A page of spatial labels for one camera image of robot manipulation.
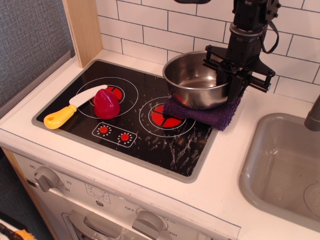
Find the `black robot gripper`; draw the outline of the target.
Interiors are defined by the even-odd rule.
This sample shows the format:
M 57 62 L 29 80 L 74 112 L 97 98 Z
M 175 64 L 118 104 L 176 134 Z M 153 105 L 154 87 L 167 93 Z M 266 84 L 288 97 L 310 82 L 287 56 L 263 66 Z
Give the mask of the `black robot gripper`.
M 260 60 L 261 52 L 270 54 L 264 46 L 267 25 L 256 30 L 246 31 L 235 24 L 229 27 L 230 38 L 227 48 L 207 45 L 203 64 L 216 70 L 216 84 L 222 86 L 230 83 L 227 103 L 234 104 L 244 94 L 247 86 L 267 92 L 275 71 Z

